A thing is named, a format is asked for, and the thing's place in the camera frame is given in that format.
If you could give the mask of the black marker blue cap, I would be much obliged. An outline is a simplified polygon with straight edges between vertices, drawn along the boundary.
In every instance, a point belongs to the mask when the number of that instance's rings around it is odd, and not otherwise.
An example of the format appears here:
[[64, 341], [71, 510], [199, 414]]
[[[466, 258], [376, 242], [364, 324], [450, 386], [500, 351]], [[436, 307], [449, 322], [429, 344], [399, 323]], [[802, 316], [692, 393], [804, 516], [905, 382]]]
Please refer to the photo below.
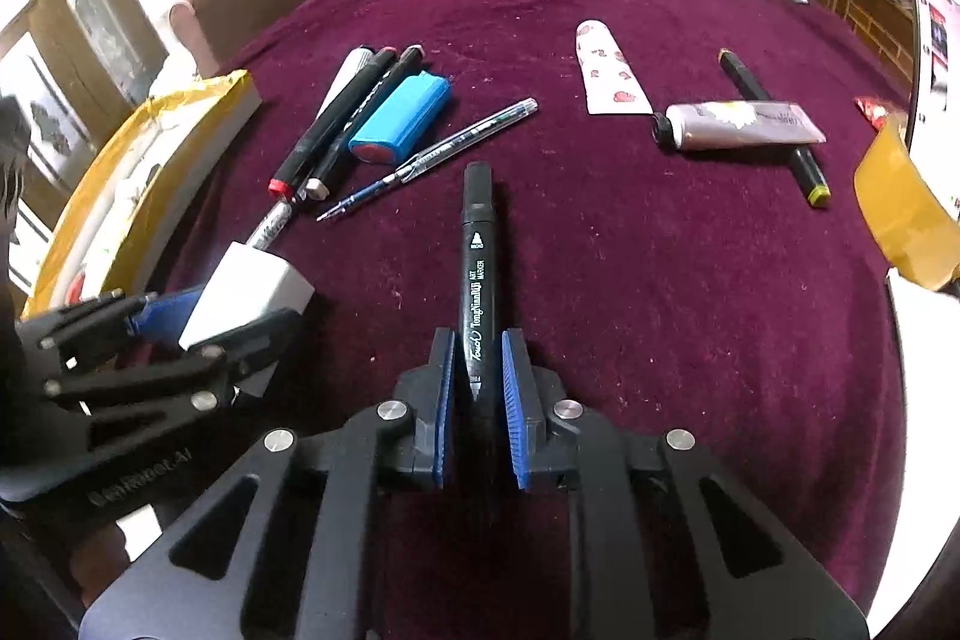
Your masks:
[[470, 163], [464, 172], [460, 229], [460, 342], [473, 417], [491, 422], [496, 414], [500, 369], [496, 353], [496, 218], [493, 175], [487, 163]]

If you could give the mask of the blue battery pack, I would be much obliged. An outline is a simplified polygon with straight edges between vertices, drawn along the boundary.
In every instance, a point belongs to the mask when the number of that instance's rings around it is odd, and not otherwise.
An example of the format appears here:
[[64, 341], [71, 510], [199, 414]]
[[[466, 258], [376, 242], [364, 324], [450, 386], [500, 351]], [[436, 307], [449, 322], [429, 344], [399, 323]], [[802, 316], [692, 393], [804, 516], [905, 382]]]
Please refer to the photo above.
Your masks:
[[407, 76], [353, 135], [348, 151], [362, 163], [402, 164], [449, 96], [451, 83], [443, 76], [426, 71]]

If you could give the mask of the clear blue ballpoint pen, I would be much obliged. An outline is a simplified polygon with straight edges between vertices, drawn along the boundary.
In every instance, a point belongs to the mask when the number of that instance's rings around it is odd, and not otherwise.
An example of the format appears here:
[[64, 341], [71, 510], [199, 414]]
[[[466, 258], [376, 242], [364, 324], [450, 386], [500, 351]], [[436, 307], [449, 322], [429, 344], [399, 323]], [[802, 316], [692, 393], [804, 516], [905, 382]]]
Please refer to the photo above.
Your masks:
[[430, 170], [436, 169], [446, 161], [450, 161], [455, 156], [459, 156], [467, 149], [480, 145], [490, 136], [508, 130], [523, 120], [527, 120], [535, 113], [539, 112], [539, 103], [534, 97], [526, 97], [519, 103], [512, 104], [503, 110], [488, 115], [485, 119], [477, 120], [462, 130], [446, 136], [444, 140], [439, 140], [427, 149], [417, 152], [406, 163], [400, 164], [394, 172], [384, 175], [379, 181], [375, 181], [364, 188], [353, 191], [352, 195], [336, 202], [332, 208], [320, 213], [316, 218], [316, 223], [330, 223], [338, 220], [340, 216], [350, 213], [353, 209], [374, 202], [376, 198], [381, 198], [387, 191], [402, 187], [415, 181]]

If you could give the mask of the white red patterned tube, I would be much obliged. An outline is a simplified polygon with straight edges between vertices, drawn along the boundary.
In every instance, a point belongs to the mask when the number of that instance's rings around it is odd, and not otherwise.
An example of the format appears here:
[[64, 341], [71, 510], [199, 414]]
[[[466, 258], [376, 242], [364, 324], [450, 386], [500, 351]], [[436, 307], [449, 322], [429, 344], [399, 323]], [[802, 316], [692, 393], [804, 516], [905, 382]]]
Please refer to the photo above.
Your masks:
[[652, 115], [654, 109], [612, 32], [599, 19], [579, 23], [574, 50], [589, 115]]

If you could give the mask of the silver ointment tube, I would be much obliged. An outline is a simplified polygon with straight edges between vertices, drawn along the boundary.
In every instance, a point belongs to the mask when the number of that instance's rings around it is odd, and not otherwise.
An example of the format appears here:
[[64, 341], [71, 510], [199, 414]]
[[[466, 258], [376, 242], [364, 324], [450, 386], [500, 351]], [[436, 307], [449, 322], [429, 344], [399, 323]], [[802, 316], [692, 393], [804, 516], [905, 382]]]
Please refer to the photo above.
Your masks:
[[359, 103], [373, 89], [371, 76], [374, 68], [371, 64], [374, 60], [376, 54], [368, 47], [358, 47], [348, 52], [308, 130], [299, 136], [296, 145], [270, 179], [268, 191], [275, 198], [274, 206], [268, 209], [256, 229], [252, 230], [251, 236], [245, 241], [247, 247], [265, 250], [290, 221], [291, 214], [295, 213], [296, 205], [301, 200], [298, 191], [306, 182], [309, 170], [319, 161], [319, 154], [332, 140], [332, 133], [350, 119]]

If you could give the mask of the wooden glass panel door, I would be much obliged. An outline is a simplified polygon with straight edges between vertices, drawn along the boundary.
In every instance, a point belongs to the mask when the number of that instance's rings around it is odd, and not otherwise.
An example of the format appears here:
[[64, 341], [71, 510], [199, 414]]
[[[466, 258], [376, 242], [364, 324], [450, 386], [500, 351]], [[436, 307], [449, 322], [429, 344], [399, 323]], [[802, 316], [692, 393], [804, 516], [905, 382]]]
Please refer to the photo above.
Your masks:
[[2, 0], [2, 92], [31, 130], [14, 291], [32, 291], [68, 198], [166, 57], [139, 0]]

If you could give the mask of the maroon velvet table cloth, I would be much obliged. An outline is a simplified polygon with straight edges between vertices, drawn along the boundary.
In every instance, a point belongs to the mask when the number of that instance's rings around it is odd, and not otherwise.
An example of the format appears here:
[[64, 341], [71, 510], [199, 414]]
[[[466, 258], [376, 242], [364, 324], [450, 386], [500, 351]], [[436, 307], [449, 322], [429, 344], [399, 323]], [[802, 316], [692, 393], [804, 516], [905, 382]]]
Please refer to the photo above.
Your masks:
[[[599, 19], [658, 107], [736, 99], [731, 49], [827, 135], [833, 190], [804, 203], [776, 151], [667, 156], [641, 117], [590, 117], [574, 55]], [[884, 92], [834, 14], [791, 0], [309, 0], [245, 47], [262, 107], [213, 170], [151, 284], [208, 280], [267, 211], [267, 181], [342, 58], [420, 42], [452, 103], [433, 138], [535, 97], [540, 112], [331, 226], [301, 216], [275, 252], [316, 286], [288, 354], [293, 411], [338, 427], [457, 323], [462, 169], [498, 198], [498, 320], [569, 391], [638, 434], [685, 427], [799, 537], [864, 611], [884, 570], [903, 464], [887, 263], [853, 172], [871, 142], [853, 103]], [[517, 497], [470, 528], [446, 497], [399, 497], [384, 562], [386, 638], [566, 633], [560, 497]]]

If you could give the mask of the black marker red cap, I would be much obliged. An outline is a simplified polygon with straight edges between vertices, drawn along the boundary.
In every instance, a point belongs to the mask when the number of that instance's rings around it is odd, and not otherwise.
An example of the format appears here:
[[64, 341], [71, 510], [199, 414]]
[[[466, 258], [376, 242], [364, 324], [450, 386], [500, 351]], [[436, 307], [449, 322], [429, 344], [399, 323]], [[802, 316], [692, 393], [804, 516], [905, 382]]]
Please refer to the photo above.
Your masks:
[[299, 136], [283, 163], [268, 182], [268, 191], [280, 200], [291, 200], [309, 169], [319, 159], [335, 133], [363, 103], [364, 97], [397, 60], [394, 47], [379, 50], [358, 47], [343, 60], [314, 120]]

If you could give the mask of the black marker grey cap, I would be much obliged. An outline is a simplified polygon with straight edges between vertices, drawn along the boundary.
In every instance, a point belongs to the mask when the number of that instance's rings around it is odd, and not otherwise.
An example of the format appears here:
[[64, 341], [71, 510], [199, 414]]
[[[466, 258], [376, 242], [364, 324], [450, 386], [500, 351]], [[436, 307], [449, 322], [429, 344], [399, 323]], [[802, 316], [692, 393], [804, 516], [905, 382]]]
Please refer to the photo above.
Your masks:
[[324, 156], [320, 158], [319, 163], [309, 172], [299, 192], [302, 198], [309, 198], [313, 202], [322, 202], [322, 200], [331, 196], [332, 177], [334, 177], [338, 161], [347, 154], [348, 143], [361, 130], [361, 127], [373, 117], [373, 113], [384, 104], [387, 97], [391, 96], [395, 88], [405, 78], [409, 78], [409, 76], [417, 74], [421, 70], [423, 58], [425, 58], [423, 46], [412, 44], [387, 68], [386, 73], [379, 78], [370, 94], [364, 97], [363, 103], [359, 104], [358, 109], [352, 113], [352, 117], [347, 120], [342, 130], [335, 136], [334, 141], [324, 152]]

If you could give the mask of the yellow taped white box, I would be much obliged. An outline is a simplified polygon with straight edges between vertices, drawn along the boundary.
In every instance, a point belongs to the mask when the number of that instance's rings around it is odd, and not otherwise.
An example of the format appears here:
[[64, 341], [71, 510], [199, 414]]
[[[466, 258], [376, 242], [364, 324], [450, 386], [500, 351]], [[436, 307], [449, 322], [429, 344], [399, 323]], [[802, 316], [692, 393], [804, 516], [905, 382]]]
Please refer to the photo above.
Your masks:
[[68, 198], [21, 315], [140, 294], [197, 191], [262, 104], [236, 70], [143, 103]]

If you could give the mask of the black marker yellow cap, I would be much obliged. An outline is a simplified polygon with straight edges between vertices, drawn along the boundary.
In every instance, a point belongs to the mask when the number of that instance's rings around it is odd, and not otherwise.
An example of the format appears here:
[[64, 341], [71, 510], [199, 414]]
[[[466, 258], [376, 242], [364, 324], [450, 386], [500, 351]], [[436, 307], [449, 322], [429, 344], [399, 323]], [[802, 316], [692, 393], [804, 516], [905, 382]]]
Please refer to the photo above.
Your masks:
[[800, 139], [800, 122], [797, 115], [784, 106], [773, 103], [768, 91], [732, 50], [721, 49], [718, 55], [721, 70], [740, 96], [749, 103], [761, 104], [760, 120], [765, 127], [766, 141], [770, 145], [786, 145], [786, 164], [793, 172], [807, 205], [814, 209], [827, 209], [832, 201], [832, 190], [822, 167], [812, 149]]

